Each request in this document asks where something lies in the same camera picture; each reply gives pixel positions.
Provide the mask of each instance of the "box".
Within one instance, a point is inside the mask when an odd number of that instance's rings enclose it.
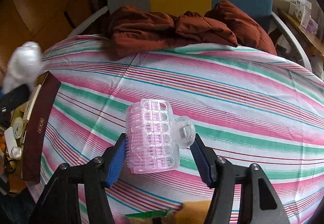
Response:
[[[293,2],[290,2],[288,13],[290,15],[294,16],[295,15],[295,9],[296,9],[296,4],[294,4]]]
[[[311,33],[313,33],[314,35],[316,35],[317,30],[319,29],[319,26],[312,18],[310,18],[309,21],[308,21],[308,26],[307,26],[306,29],[308,31],[310,31]]]
[[[22,159],[16,160],[15,174],[24,181],[39,183],[45,131],[61,82],[53,74],[46,72],[37,78],[35,85],[42,85],[42,87],[32,109],[30,120],[24,121],[25,130],[21,138],[17,139],[17,145],[22,148]],[[14,111],[11,125],[17,117],[22,118],[21,109],[24,109],[23,105]]]
[[[307,0],[297,0],[295,7],[295,16],[300,22],[300,25],[304,28],[307,28],[310,12],[312,10],[312,4]]]

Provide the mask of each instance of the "brown jacket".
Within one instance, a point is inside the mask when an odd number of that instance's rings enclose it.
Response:
[[[228,1],[223,2],[226,7],[238,9]],[[215,8],[206,13],[214,12],[213,16],[205,15],[205,17],[202,17],[197,13],[187,11],[184,15],[175,17],[159,12],[147,13],[131,6],[124,6],[110,16],[109,27],[104,34],[111,40],[111,52],[113,52],[116,59],[135,53],[198,43],[216,43],[234,47],[238,44],[253,45],[253,42],[249,42],[249,44],[238,42],[235,32],[225,24],[225,21],[213,18],[221,12],[219,9],[216,11]],[[238,10],[240,15],[242,13],[246,15],[240,9]],[[248,28],[249,33],[246,34],[259,37],[260,31],[264,30],[248,15],[246,17],[248,22],[246,22],[245,26],[250,26]],[[268,39],[273,49],[270,47],[268,51],[263,50],[275,54],[273,43],[269,37]],[[260,42],[262,41],[259,38],[255,42],[254,48],[258,48],[257,45]]]

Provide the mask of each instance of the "green stripe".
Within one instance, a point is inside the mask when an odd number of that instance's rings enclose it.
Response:
[[[88,215],[88,211],[86,209],[86,207],[83,205],[83,202],[81,201],[81,199],[79,199],[79,205],[80,205],[80,211],[85,214],[85,215]]]
[[[64,45],[64,46],[61,46],[61,47],[55,47],[53,48],[51,51],[47,52],[47,50],[43,53],[43,56],[47,56],[49,55],[50,53],[53,53],[54,51],[66,51],[67,48],[69,47],[72,47],[72,46],[80,46],[80,44],[84,45],[84,43],[86,42],[89,42],[89,41],[93,41],[93,39],[91,40],[84,40],[84,41],[79,41],[78,43],[73,43],[73,44],[70,44],[70,45]]]
[[[171,51],[160,51],[161,53],[169,53],[169,54],[174,54],[174,52]],[[243,60],[233,60],[232,58],[220,58],[220,57],[215,57],[215,56],[207,56],[207,55],[193,55],[193,54],[186,54],[186,56],[191,57],[191,58],[198,58],[198,59],[208,59],[210,61],[226,64],[229,66],[234,66],[237,68],[240,68],[243,71],[252,71],[258,74],[265,75],[269,78],[272,78],[274,80],[277,80],[279,82],[282,82],[288,86],[290,86],[293,89],[297,89],[300,92],[303,92],[307,95],[309,95],[311,98],[315,99],[316,101],[320,103],[324,103],[324,99],[322,97],[319,97],[318,95],[314,94],[311,90],[308,90],[305,88],[303,85],[300,85],[299,83],[296,82],[296,80],[287,78],[283,76],[282,74],[279,74],[275,71],[266,69],[266,68],[261,68],[260,66],[255,66],[254,64],[251,64],[250,62],[243,61]],[[318,86],[313,85],[315,90],[318,90]]]
[[[129,64],[122,64],[122,63],[116,63],[116,62],[110,62],[110,64],[112,65],[117,65],[117,66],[129,66]],[[136,66],[137,68],[139,69],[145,69],[145,70],[153,70],[153,71],[156,71],[157,69],[156,68],[150,68],[150,67],[144,67],[144,66]],[[249,90],[247,88],[244,88],[244,87],[240,87],[240,86],[234,86],[233,84],[229,84],[229,83],[224,83],[224,82],[219,82],[219,81],[215,81],[213,79],[207,79],[207,78],[204,78],[204,77],[201,77],[201,76],[195,76],[195,75],[189,75],[189,74],[184,74],[184,73],[181,73],[181,72],[174,72],[174,71],[168,71],[168,70],[159,70],[161,72],[164,72],[165,75],[168,75],[169,73],[171,74],[176,74],[176,75],[186,75],[186,76],[189,76],[189,77],[193,77],[193,78],[196,78],[196,79],[200,79],[200,80],[206,80],[208,82],[211,82],[213,83],[213,85],[215,86],[218,86],[218,85],[226,85],[226,86],[230,86],[230,87],[233,87],[233,88],[238,88],[238,89],[241,89],[241,90],[245,90],[245,91],[248,91],[248,92],[252,92],[252,93],[256,93],[258,95],[263,95],[263,96],[266,96],[266,97],[269,97],[269,98],[273,98],[279,102],[283,102],[285,104],[289,104],[289,105],[292,105],[294,107],[297,107],[297,108],[300,108],[301,110],[303,111],[306,111],[307,113],[310,113],[312,115],[315,115],[319,118],[322,118],[322,116],[320,115],[317,115],[309,110],[306,110],[304,108],[301,108],[299,105],[295,105],[291,102],[288,102],[288,101],[284,101],[282,100],[281,98],[278,98],[278,97],[274,97],[274,96],[271,96],[271,95],[268,95],[266,93],[261,93],[260,91],[255,91],[255,90]]]
[[[78,95],[80,97],[86,98],[87,100],[106,105],[112,109],[120,111],[122,113],[126,112],[128,105],[109,99],[103,96],[96,95],[94,93],[74,88],[66,84],[62,84],[61,88],[63,90],[69,91],[72,94]],[[290,152],[290,153],[298,153],[298,154],[324,154],[324,148],[316,148],[316,147],[309,147],[309,146],[299,146],[294,144],[287,144],[287,143],[279,143],[264,139],[257,139],[252,138],[249,136],[244,136],[235,133],[224,132],[216,129],[206,128],[203,126],[195,125],[196,132],[203,138],[210,139],[213,141],[222,141],[225,143],[230,143],[234,145],[243,145],[247,147],[259,148],[262,150],[274,150],[274,151],[281,151],[281,152]]]
[[[42,168],[45,169],[48,179],[50,179],[52,177],[52,175],[54,174],[54,172],[52,172],[52,170],[49,168],[49,166],[45,160],[44,154],[42,154],[40,159],[42,161]]]
[[[274,111],[266,110],[264,108],[262,109],[262,108],[254,107],[252,105],[240,103],[240,102],[237,102],[237,101],[234,101],[234,100],[224,99],[224,98],[221,98],[219,96],[210,96],[210,95],[204,94],[204,93],[197,93],[197,92],[191,91],[189,89],[179,89],[179,88],[176,88],[174,86],[162,85],[161,83],[158,83],[158,82],[152,83],[153,81],[144,81],[144,80],[139,80],[138,78],[129,78],[129,77],[125,77],[125,76],[119,76],[119,75],[108,74],[108,73],[101,73],[101,72],[96,72],[96,71],[85,71],[85,70],[82,70],[82,69],[73,69],[73,71],[85,72],[85,73],[96,73],[96,74],[101,74],[101,75],[106,75],[106,76],[111,76],[111,77],[124,78],[126,80],[133,80],[133,81],[136,81],[136,82],[141,82],[141,83],[145,83],[145,84],[149,84],[149,85],[156,85],[156,86],[163,87],[163,88],[169,88],[169,89],[172,89],[172,90],[178,90],[178,91],[182,91],[182,92],[187,92],[187,93],[190,93],[190,94],[195,94],[195,95],[199,95],[199,96],[206,97],[206,98],[212,98],[212,99],[225,101],[225,102],[241,105],[241,106],[244,106],[244,107],[256,109],[256,110],[259,110],[259,111],[272,113],[272,114],[275,114],[275,115],[278,115],[278,116],[281,116],[281,117],[285,117],[285,118],[288,118],[288,119],[291,119],[291,120],[294,120],[294,121],[297,121],[297,122],[300,122],[300,123],[303,123],[303,124],[307,124],[307,125],[315,127],[315,128],[322,129],[322,127],[319,127],[317,125],[314,125],[314,124],[311,124],[311,123],[308,123],[308,122],[304,122],[302,120],[298,120],[296,118],[292,118],[292,117],[286,116],[284,114],[280,114],[280,113],[277,113],[277,112],[274,112]]]
[[[86,117],[84,114],[67,107],[65,104],[63,104],[62,102],[60,102],[57,99],[55,99],[54,105],[59,107],[62,111],[64,111],[69,116],[76,119],[78,122],[86,125],[87,127],[91,128],[92,130],[95,130],[96,132],[106,136],[107,138],[109,138],[113,141],[117,141],[121,134],[111,128],[104,126],[103,124],[101,124],[89,117]]]
[[[262,52],[260,50],[256,50],[254,48],[250,47],[230,47],[230,48],[217,48],[217,47],[206,47],[206,46],[200,46],[200,45],[190,45],[185,47],[174,47],[174,48],[168,48],[163,49],[165,51],[171,51],[175,53],[190,53],[190,52],[204,52],[204,51],[248,51],[248,52]]]
[[[180,166],[188,168],[190,170],[197,171],[197,166],[193,158],[180,155]],[[310,168],[310,169],[303,169],[303,170],[264,170],[267,177],[271,180],[281,180],[281,179],[300,179],[302,177],[309,177],[316,174],[320,174],[324,172],[324,167],[320,168]]]
[[[86,48],[79,48],[79,49],[72,49],[68,52],[64,51],[64,52],[58,52],[58,53],[54,53],[53,55],[51,55],[50,57],[46,58],[46,59],[51,59],[54,57],[58,57],[58,56],[67,56],[71,53],[77,53],[77,52],[84,52],[84,51],[100,51],[101,47],[86,47]]]
[[[82,90],[79,88],[75,88],[66,84],[61,84],[60,89],[63,89],[65,91],[68,91],[74,95],[77,95],[81,98],[85,98],[87,100],[90,100],[92,102],[101,104],[103,106],[108,106],[111,109],[114,109],[116,111],[119,112],[126,112],[126,109],[128,108],[128,105],[115,101],[113,99],[110,99],[108,97],[104,97],[104,96],[100,96],[97,94],[94,94],[92,92],[86,91],[86,90]]]
[[[257,148],[261,150],[274,150],[279,152],[289,152],[297,154],[324,154],[324,148],[316,148],[300,145],[287,144],[273,141],[253,138],[245,135],[229,133],[225,131],[215,130],[211,128],[195,125],[196,133],[202,138],[206,138],[212,141],[222,141],[232,145],[246,146],[249,148]]]

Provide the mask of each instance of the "striped bedsheet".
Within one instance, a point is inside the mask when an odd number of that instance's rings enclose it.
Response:
[[[233,164],[262,166],[293,224],[306,223],[324,196],[324,83],[303,67],[249,47],[190,45],[112,62],[95,36],[66,39],[44,53],[44,71],[62,85],[46,129],[37,200],[59,164],[88,162],[125,132],[127,107],[141,98],[170,102],[189,116],[206,146]],[[107,189],[117,224],[125,214],[181,209],[211,199],[188,149],[177,170],[131,174]],[[240,186],[230,223],[236,223]],[[82,221],[88,223],[79,186]]]

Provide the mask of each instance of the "clutter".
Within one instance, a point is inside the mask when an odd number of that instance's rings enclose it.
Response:
[[[14,136],[14,131],[12,127],[9,127],[5,132],[4,132],[4,137],[5,137],[5,143],[7,145],[8,152],[10,154],[10,158],[13,158],[11,156],[11,150],[14,147],[17,147],[17,142]]]
[[[18,117],[15,119],[14,124],[12,126],[14,130],[14,135],[16,139],[19,139],[22,136],[24,130],[24,121],[22,118]]]
[[[12,54],[3,80],[2,93],[6,94],[22,84],[30,91],[43,67],[41,48],[35,42],[26,42]]]
[[[173,170],[179,167],[179,148],[195,141],[195,127],[187,116],[174,121],[166,100],[142,99],[127,109],[127,164],[135,174]]]
[[[300,22],[300,25],[304,28],[307,27],[310,19],[310,12],[312,10],[312,4],[307,0],[297,0],[295,7],[295,16]]]
[[[20,160],[22,156],[22,149],[20,147],[13,147],[10,151],[10,157],[16,160]]]

